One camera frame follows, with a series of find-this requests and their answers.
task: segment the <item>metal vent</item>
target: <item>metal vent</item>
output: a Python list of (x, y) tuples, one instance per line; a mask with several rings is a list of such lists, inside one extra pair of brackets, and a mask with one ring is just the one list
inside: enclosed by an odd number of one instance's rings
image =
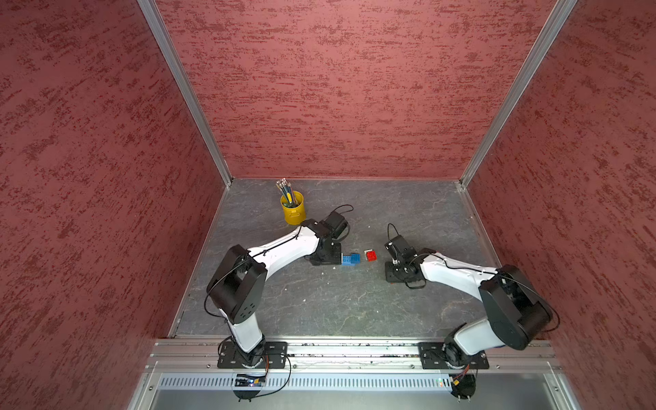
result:
[[(270, 373), (261, 390), (275, 390), (285, 384), (287, 374)], [(164, 373), (160, 390), (260, 390), (235, 388), (234, 375), (203, 373)], [(349, 373), (292, 374), (286, 390), (359, 390), (359, 391), (451, 391), (449, 375), (421, 373), (408, 375), (372, 375)]]

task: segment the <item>yellow metal container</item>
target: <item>yellow metal container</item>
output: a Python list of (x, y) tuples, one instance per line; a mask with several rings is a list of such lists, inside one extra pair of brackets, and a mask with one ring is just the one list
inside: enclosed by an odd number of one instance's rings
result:
[(287, 208), (284, 206), (287, 201), (282, 196), (280, 197), (280, 205), (283, 207), (287, 223), (290, 225), (300, 225), (305, 220), (305, 202), (303, 202), (303, 195), (300, 192), (294, 191), (294, 196), (296, 197), (296, 202), (298, 202), (298, 207)]

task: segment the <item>red wall panel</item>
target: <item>red wall panel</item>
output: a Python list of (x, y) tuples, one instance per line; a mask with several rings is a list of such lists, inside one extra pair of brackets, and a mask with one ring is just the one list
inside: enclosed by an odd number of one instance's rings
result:
[(160, 0), (235, 176), (458, 179), (553, 0)]
[(655, 20), (579, 0), (470, 185), (587, 409), (656, 409)]
[(221, 179), (136, 1), (5, 1), (0, 53), (0, 407), (122, 409)]

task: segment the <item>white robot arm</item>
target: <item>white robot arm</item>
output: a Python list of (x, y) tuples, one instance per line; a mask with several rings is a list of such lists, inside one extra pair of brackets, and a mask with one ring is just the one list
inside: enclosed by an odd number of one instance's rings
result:
[(419, 252), (397, 235), (385, 247), (392, 262), (385, 264), (389, 282), (432, 281), (463, 291), (483, 302), (486, 318), (465, 323), (444, 341), (444, 360), (461, 368), (482, 350), (507, 345), (523, 350), (552, 319), (549, 304), (515, 266), (478, 266), (447, 258), (432, 249)]
[[(207, 296), (227, 319), (246, 366), (263, 356), (264, 336), (255, 311), (265, 281), (302, 256), (315, 265), (340, 264), (343, 238), (339, 236), (347, 227), (346, 219), (333, 211), (326, 219), (306, 220), (265, 245), (248, 250), (235, 245), (228, 250), (207, 285)], [(492, 268), (450, 259), (431, 249), (416, 252), (400, 235), (385, 247), (393, 258), (385, 264), (388, 281), (402, 281), (408, 287), (412, 282), (443, 283), (483, 302), (486, 318), (457, 327), (445, 339), (444, 361), (453, 368), (464, 367), (488, 348), (508, 345), (523, 350), (552, 319), (548, 303), (514, 266)]]
[(264, 282), (302, 256), (314, 265), (340, 264), (340, 241), (346, 236), (339, 236), (347, 227), (346, 219), (333, 211), (320, 222), (305, 220), (293, 232), (265, 245), (248, 250), (235, 245), (228, 250), (207, 285), (207, 297), (227, 319), (246, 366), (255, 365), (263, 355), (264, 336), (255, 311)]

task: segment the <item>gray floor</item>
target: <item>gray floor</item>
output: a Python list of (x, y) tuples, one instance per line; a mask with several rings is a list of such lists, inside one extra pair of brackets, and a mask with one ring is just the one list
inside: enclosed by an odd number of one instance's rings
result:
[[(480, 302), (456, 289), (429, 283), (420, 290), (385, 281), (388, 222), (414, 247), (487, 264), (453, 182), (296, 180), (308, 218), (321, 220), (345, 203), (350, 235), (344, 253), (361, 253), (358, 266), (311, 266), (296, 260), (267, 282), (257, 311), (267, 336), (444, 337), (483, 317)], [(221, 206), (207, 252), (185, 301), (176, 335), (228, 335), (223, 320), (203, 310), (205, 286), (229, 247), (262, 245), (293, 230), (283, 219), (273, 180), (235, 180)], [(379, 259), (367, 262), (364, 250)], [(213, 309), (211, 301), (208, 307)]]

